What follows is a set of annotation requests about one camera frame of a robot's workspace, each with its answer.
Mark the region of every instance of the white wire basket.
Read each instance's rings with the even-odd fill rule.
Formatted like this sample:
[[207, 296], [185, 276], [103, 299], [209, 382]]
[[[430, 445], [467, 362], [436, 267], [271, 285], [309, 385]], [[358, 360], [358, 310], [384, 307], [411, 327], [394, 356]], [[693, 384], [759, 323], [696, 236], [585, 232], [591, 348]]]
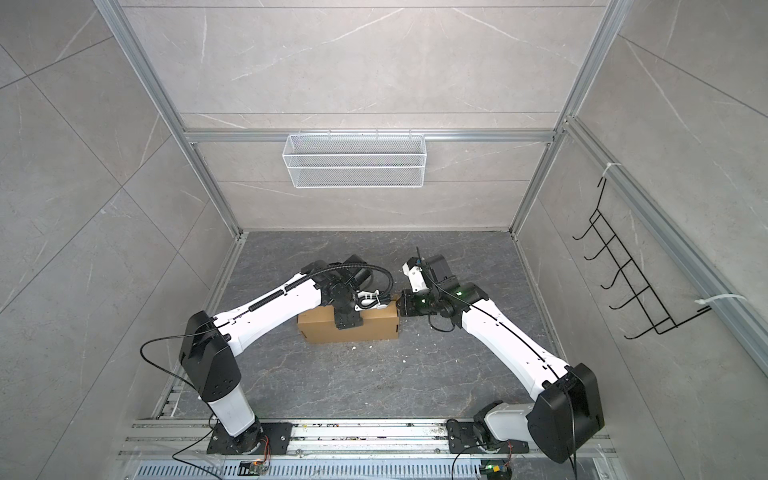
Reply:
[[293, 134], [283, 160], [296, 188], [421, 187], [421, 134]]

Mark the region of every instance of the cable tie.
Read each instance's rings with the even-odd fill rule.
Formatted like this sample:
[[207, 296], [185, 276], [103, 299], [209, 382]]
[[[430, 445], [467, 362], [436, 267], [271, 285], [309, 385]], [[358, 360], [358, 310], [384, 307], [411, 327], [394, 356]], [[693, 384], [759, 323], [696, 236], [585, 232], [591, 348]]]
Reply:
[[605, 174], [608, 173], [608, 169], [613, 167], [614, 165], [621, 165], [621, 164], [612, 164], [611, 162], [607, 162], [605, 164], [605, 170], [603, 170], [603, 177], [605, 177]]
[[698, 303], [699, 305], [707, 305], [709, 302], [713, 302], [714, 300], [719, 300], [721, 298], [737, 298], [740, 300], [746, 300], [744, 295], [737, 295], [736, 293], [721, 293], [720, 295], [711, 296], [710, 298], [694, 300], [694, 302]]

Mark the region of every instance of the black cable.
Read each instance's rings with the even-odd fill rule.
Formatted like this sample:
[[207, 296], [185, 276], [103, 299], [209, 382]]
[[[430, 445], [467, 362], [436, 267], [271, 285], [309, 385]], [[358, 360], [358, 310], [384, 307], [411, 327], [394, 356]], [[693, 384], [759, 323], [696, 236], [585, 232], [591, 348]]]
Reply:
[[477, 445], [470, 445], [469, 447], [464, 448], [458, 454], [456, 454], [456, 457], [453, 459], [453, 463], [451, 464], [451, 480], [453, 480], [453, 467], [456, 465], [456, 460], [458, 460], [458, 457], [460, 455], [462, 455], [464, 452], [466, 452], [469, 449], [473, 449], [474, 447], [487, 447], [487, 446], [488, 446], [487, 443], [478, 443]]
[[[212, 328], [212, 329], [210, 329], [210, 330], [205, 330], [205, 331], [203, 331], [203, 332], [198, 332], [198, 333], [188, 333], [187, 335], [171, 335], [171, 336], [162, 336], [162, 337], [160, 337], [160, 338], [157, 338], [157, 339], [148, 340], [147, 342], [144, 342], [144, 344], [142, 344], [142, 345], [139, 347], [139, 355], [141, 355], [141, 358], [142, 358], [142, 359], [143, 359], [145, 362], [149, 363], [149, 364], [150, 364], [150, 365], [152, 365], [154, 368], [156, 368], [156, 369], [159, 369], [159, 370], [161, 370], [161, 371], [163, 371], [163, 372], [166, 372], [168, 375], [170, 375], [170, 376], [173, 376], [173, 377], [175, 377], [175, 378], [177, 378], [177, 379], [181, 380], [182, 382], [184, 382], [184, 383], [186, 383], [187, 385], [189, 385], [189, 386], [192, 388], [192, 390], [193, 390], [193, 391], [197, 391], [197, 389], [196, 389], [196, 388], [194, 388], [194, 385], [192, 385], [192, 384], [191, 384], [189, 381], [187, 381], [187, 380], [186, 380], [184, 377], [182, 377], [182, 376], [179, 376], [179, 375], [176, 375], [175, 373], [171, 372], [170, 370], [166, 370], [166, 369], [164, 369], [163, 367], [161, 367], [161, 366], [159, 366], [158, 364], [156, 364], [155, 362], [153, 362], [153, 361], [149, 360], [149, 359], [148, 359], [148, 358], [147, 358], [147, 357], [144, 355], [144, 347], [145, 347], [145, 346], [147, 346], [147, 345], [149, 345], [150, 343], [153, 343], [153, 342], [159, 342], [159, 341], [161, 341], [161, 340], [170, 340], [170, 339], [183, 339], [183, 338], [187, 338], [187, 337], [189, 337], [189, 336], [197, 336], [197, 335], [203, 335], [204, 333], [213, 332], [214, 330], [217, 330], [218, 328], [219, 328], [219, 327], [216, 327], [216, 326], [215, 326], [214, 328]], [[181, 450], [179, 450], [178, 452], [174, 453], [174, 454], [173, 454], [173, 455], [171, 455], [170, 457], [171, 457], [173, 460], [176, 460], [177, 462], [186, 463], [187, 465], [191, 465], [191, 466], [193, 466], [193, 467], [195, 467], [195, 468], [198, 468], [198, 469], [202, 470], [203, 472], [206, 472], [208, 475], [212, 475], [212, 476], [214, 476], [214, 477], [218, 478], [218, 480], [224, 480], [222, 477], [220, 477], [219, 475], [217, 475], [217, 474], [215, 474], [215, 473], [213, 473], [213, 472], [211, 472], [211, 471], [207, 470], [206, 468], [203, 468], [203, 467], [201, 467], [201, 466], [199, 466], [199, 465], [195, 465], [194, 463], [185, 462], [184, 460], [180, 460], [180, 459], [176, 458], [176, 455], [179, 455], [179, 454], [180, 454], [180, 453], [182, 453], [184, 450], [187, 450], [187, 449], [190, 449], [190, 448], [194, 447], [194, 446], [195, 446], [195, 445], [197, 445], [198, 443], [202, 442], [202, 441], [203, 441], [205, 438], [207, 438], [207, 437], [208, 437], [208, 435], [210, 435], [211, 433], [213, 433], [213, 431], [214, 431], [214, 428], [210, 426], [210, 420], [211, 420], [213, 417], [214, 417], [214, 412], [213, 412], [213, 410], [211, 410], [211, 414], [210, 414], [210, 417], [208, 417], [208, 428], [210, 428], [210, 431], [209, 431], [208, 433], [206, 433], [206, 434], [205, 434], [205, 435], [204, 435], [204, 436], [203, 436], [203, 437], [202, 437], [200, 440], [197, 440], [197, 441], [196, 441], [195, 443], [193, 443], [192, 445], [189, 445], [189, 446], [187, 446], [187, 447], [184, 447], [183, 449], [181, 449]]]
[[392, 288], [395, 286], [395, 279], [392, 278], [392, 274], [389, 272], [389, 270], [387, 270], [383, 266], [369, 265], [368, 263], [340, 263], [338, 265], [332, 265], [332, 266], [323, 268], [321, 270], [317, 270], [316, 272], [308, 273], [302, 276], [301, 278], [299, 278], [298, 280], [296, 280], [295, 282], [285, 285], [284, 288], [277, 290], [276, 292], [272, 292], [269, 295], [262, 298], [261, 300], [249, 305], [248, 310], [234, 317], [233, 320], [237, 320], [243, 315], [245, 315], [246, 313], [253, 312], [261, 308], [262, 306], [267, 305], [272, 300], [276, 298], [280, 298], [283, 295], [286, 295], [289, 291], [295, 289], [302, 283], [311, 280], [315, 276], [322, 275], [323, 273], [333, 272], [336, 270], [346, 270], [349, 268], [363, 268], [367, 270], [375, 270], [377, 272], [384, 273], [387, 277], [388, 283], [387, 283], [387, 287], [379, 294], [379, 296], [389, 295], [389, 293], [392, 291]]
[[429, 324], [430, 328], [432, 328], [433, 330], [437, 330], [438, 332], [443, 332], [443, 333], [450, 333], [456, 328], [456, 325], [454, 325], [453, 322], [451, 322], [450, 330], [443, 330], [443, 329], [437, 328], [436, 326], [432, 325], [432, 315], [427, 315], [427, 323]]
[[195, 443], [193, 443], [192, 445], [189, 445], [189, 446], [186, 446], [186, 447], [184, 447], [183, 449], [181, 449], [181, 450], [179, 450], [178, 452], [174, 453], [174, 454], [173, 454], [173, 455], [171, 455], [170, 457], [171, 457], [173, 460], [176, 460], [177, 462], [186, 463], [187, 465], [191, 465], [191, 466], [193, 466], [193, 467], [195, 467], [195, 468], [198, 468], [198, 469], [202, 470], [203, 472], [206, 472], [208, 475], [211, 475], [211, 476], [213, 476], [213, 477], [216, 477], [216, 478], [218, 478], [218, 480], [224, 480], [224, 479], [223, 479], [221, 476], [219, 476], [219, 475], [217, 475], [217, 474], [213, 473], [211, 470], [208, 470], [207, 468], [203, 468], [203, 467], [201, 467], [201, 466], [199, 466], [199, 465], [195, 465], [194, 463], [191, 463], [191, 462], [187, 462], [186, 460], [181, 460], [180, 458], [176, 458], [176, 455], [179, 455], [179, 454], [180, 454], [180, 453], [182, 453], [184, 450], [188, 450], [188, 449], [191, 449], [192, 447], [194, 447], [194, 446], [195, 446], [195, 445], [197, 445], [198, 443], [200, 443], [200, 442], [202, 442], [203, 440], [205, 440], [205, 438], [207, 438], [207, 437], [208, 437], [208, 435], [210, 435], [211, 433], [213, 433], [214, 429], [213, 429], [213, 428], [210, 426], [210, 420], [211, 420], [213, 417], [214, 417], [214, 414], [213, 414], [213, 413], [211, 413], [211, 414], [210, 414], [210, 417], [208, 417], [208, 428], [210, 428], [210, 431], [209, 431], [208, 433], [206, 433], [205, 435], [203, 435], [203, 438], [201, 438], [200, 440], [197, 440], [197, 441], [196, 441]]
[[158, 364], [156, 364], [155, 362], [153, 362], [153, 361], [149, 360], [149, 359], [148, 359], [148, 358], [147, 358], [147, 357], [144, 355], [144, 347], [145, 347], [145, 346], [147, 346], [147, 345], [149, 345], [150, 343], [153, 343], [153, 342], [159, 342], [159, 341], [161, 341], [161, 340], [170, 340], [170, 339], [183, 339], [183, 338], [187, 338], [188, 336], [197, 336], [197, 335], [203, 335], [204, 333], [213, 332], [214, 330], [217, 330], [218, 328], [219, 328], [219, 327], [215, 326], [214, 328], [212, 328], [212, 329], [210, 329], [210, 330], [205, 330], [204, 332], [198, 332], [198, 333], [189, 333], [189, 334], [187, 334], [187, 335], [171, 335], [171, 336], [162, 336], [162, 337], [160, 337], [160, 338], [158, 338], [158, 339], [152, 339], [152, 340], [149, 340], [149, 341], [147, 341], [147, 342], [144, 342], [144, 344], [143, 344], [142, 346], [140, 346], [140, 347], [139, 347], [139, 355], [141, 355], [141, 358], [142, 358], [142, 359], [144, 359], [144, 361], [145, 361], [146, 363], [149, 363], [149, 364], [150, 364], [150, 365], [152, 365], [154, 368], [156, 368], [156, 369], [159, 369], [159, 370], [161, 370], [161, 371], [163, 371], [163, 372], [166, 372], [168, 375], [170, 375], [170, 376], [172, 376], [172, 377], [175, 377], [175, 378], [177, 378], [177, 379], [181, 380], [182, 382], [184, 382], [184, 383], [186, 383], [187, 385], [189, 385], [189, 386], [192, 388], [192, 390], [197, 390], [196, 388], [194, 388], [194, 385], [192, 385], [191, 383], [189, 383], [189, 382], [188, 382], [188, 381], [187, 381], [187, 380], [186, 380], [184, 377], [181, 377], [181, 376], [179, 376], [179, 375], [176, 375], [175, 373], [171, 372], [170, 370], [166, 370], [166, 369], [164, 369], [163, 367], [161, 367], [161, 366], [159, 366]]
[[[437, 282], [435, 282], [435, 287], [437, 287], [438, 290], [441, 290], [444, 294], [457, 299], [459, 302], [462, 302], [462, 303], [464, 303], [465, 305], [467, 305], [467, 306], [469, 306], [471, 308], [474, 308], [476, 310], [480, 310], [485, 315], [490, 316], [495, 322], [498, 322], [498, 319], [495, 316], [493, 316], [490, 313], [486, 312], [485, 310], [483, 310], [479, 306], [473, 305], [473, 304], [467, 302], [466, 300], [460, 299], [456, 295], [446, 291], [445, 289], [440, 287], [440, 285], [438, 285]], [[527, 346], [533, 353], [535, 353], [536, 356], [547, 366], [549, 371], [552, 372], [552, 375], [554, 375], [554, 377], [558, 381], [560, 380], [560, 376], [555, 372], [554, 369], [552, 369], [552, 367], [547, 363], [546, 360], [544, 360], [544, 357], [541, 356], [539, 354], [539, 352], [536, 351], [536, 349], [534, 349], [532, 346], [530, 346], [528, 344], [528, 342], [523, 340], [517, 333], [515, 333], [514, 331], [510, 330], [509, 328], [507, 328], [506, 325], [504, 325], [503, 323], [499, 323], [499, 325], [505, 327], [508, 332], [510, 332], [512, 335], [516, 336], [518, 338], [518, 340], [523, 342], [525, 344], [525, 346]], [[571, 460], [571, 456], [570, 455], [568, 456], [568, 460], [571, 462], [571, 467], [573, 468], [574, 480], [578, 480], [578, 469], [577, 469], [577, 463], [576, 463], [576, 418], [575, 418], [575, 414], [574, 414], [574, 406], [573, 406], [573, 402], [571, 401], [571, 396], [568, 395], [568, 393], [565, 391], [564, 386], [560, 385], [560, 388], [561, 388], [561, 391], [563, 392], [563, 395], [565, 395], [565, 398], [568, 400], [568, 407], [571, 409], [571, 435], [572, 435], [572, 442], [573, 442], [574, 452], [573, 452], [573, 460]]]

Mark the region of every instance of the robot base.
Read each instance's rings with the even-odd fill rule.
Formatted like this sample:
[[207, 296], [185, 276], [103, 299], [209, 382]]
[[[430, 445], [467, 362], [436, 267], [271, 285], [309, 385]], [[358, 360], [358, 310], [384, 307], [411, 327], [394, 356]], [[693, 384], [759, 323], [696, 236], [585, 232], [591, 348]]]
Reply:
[[248, 430], [232, 438], [224, 425], [217, 422], [211, 434], [206, 453], [221, 455], [244, 455], [247, 453], [260, 455], [264, 453], [265, 439], [270, 441], [271, 455], [285, 455], [288, 451], [290, 433], [293, 423], [259, 423], [248, 427]]
[[[445, 422], [445, 429], [448, 430], [448, 447], [451, 453], [485, 453], [480, 447], [472, 446], [478, 443], [478, 438], [472, 428], [474, 424], [474, 422], [460, 422], [455, 419]], [[512, 453], [529, 453], [531, 451], [527, 442], [510, 440], [509, 443], [512, 445]], [[487, 448], [483, 448], [490, 451], [498, 449], [498, 453], [509, 453], [509, 443], [503, 440], [498, 442], [498, 446], [488, 445]]]

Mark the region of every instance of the wall hook rack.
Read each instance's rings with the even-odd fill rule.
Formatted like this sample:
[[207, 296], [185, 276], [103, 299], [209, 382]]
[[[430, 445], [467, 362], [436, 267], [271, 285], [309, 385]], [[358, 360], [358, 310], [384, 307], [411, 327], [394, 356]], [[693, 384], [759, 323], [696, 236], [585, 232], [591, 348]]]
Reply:
[[[603, 192], [605, 192], [605, 178], [601, 178], [598, 182], [598, 188], [600, 188], [600, 196], [598, 197], [598, 204], [594, 208], [594, 211], [592, 212], [592, 215], [589, 216], [589, 228], [580, 236], [580, 237], [573, 237], [574, 240], [582, 240], [584, 237], [587, 236], [587, 233], [590, 232], [590, 230], [594, 230], [594, 232], [598, 235], [600, 238], [600, 241], [603, 243], [603, 247], [595, 254], [592, 258], [584, 257], [586, 261], [592, 261], [598, 256], [600, 256], [601, 253], [604, 251], [607, 251], [611, 255], [611, 259], [616, 264], [616, 274], [614, 275], [614, 279], [611, 281], [611, 284], [608, 286], [600, 285], [600, 287], [604, 290], [609, 290], [616, 284], [616, 279], [621, 275], [624, 278], [624, 281], [629, 286], [630, 291], [632, 292], [632, 297], [627, 300], [626, 302], [622, 303], [619, 306], [611, 306], [609, 305], [608, 308], [611, 310], [619, 310], [621, 308], [624, 308], [626, 305], [631, 303], [633, 300], [637, 300], [637, 303], [640, 304], [640, 308], [643, 310], [643, 313], [645, 314], [645, 317], [647, 318], [648, 322], [650, 323], [650, 327], [643, 330], [642, 332], [638, 333], [635, 336], [626, 336], [624, 335], [625, 339], [628, 340], [634, 340], [642, 337], [646, 333], [650, 332], [651, 330], [654, 330], [658, 335], [662, 335], [664, 333], [669, 332], [672, 329], [676, 329], [677, 327], [690, 322], [692, 319], [695, 319], [698, 316], [701, 316], [710, 310], [712, 310], [709, 306], [704, 306], [696, 311], [695, 314], [692, 316], [686, 318], [682, 321], [676, 321], [672, 315], [667, 310], [667, 307], [664, 305], [664, 302], [661, 301], [661, 298], [656, 294], [656, 290], [651, 286], [650, 282], [648, 281], [648, 278], [646, 278], [645, 273], [643, 273], [643, 270], [640, 269], [640, 266], [637, 265], [637, 262], [635, 262], [634, 258], [630, 254], [629, 250], [624, 246], [624, 242], [621, 241], [621, 238], [616, 234], [616, 231], [611, 226], [611, 224], [608, 222], [608, 219], [603, 215], [603, 213], [600, 211], [600, 202], [603, 200]], [[596, 223], [602, 220], [602, 223], [606, 226], [606, 228], [611, 232], [611, 235], [608, 237], [607, 240], [605, 240], [605, 236], [598, 230], [598, 228], [595, 226]], [[624, 251], [624, 254], [629, 259], [626, 262], [619, 263], [617, 260], [617, 255], [614, 254], [613, 251], [611, 251], [610, 244], [617, 244], [616, 248], [621, 248]], [[634, 266], [634, 268], [640, 273], [640, 275], [643, 278], [644, 286], [637, 290], [635, 286], [632, 285], [632, 283], [629, 281], [629, 278], [627, 277], [627, 274], [625, 272], [625, 269], [627, 269], [629, 266]], [[650, 314], [648, 313], [648, 309], [646, 308], [646, 305], [644, 304], [644, 300], [641, 297], [642, 293], [645, 293], [646, 291], [650, 291], [650, 294], [652, 295], [652, 298], [655, 299], [658, 304], [661, 306], [661, 309], [664, 311], [664, 318], [659, 322], [654, 322], [654, 320], [651, 318]]]

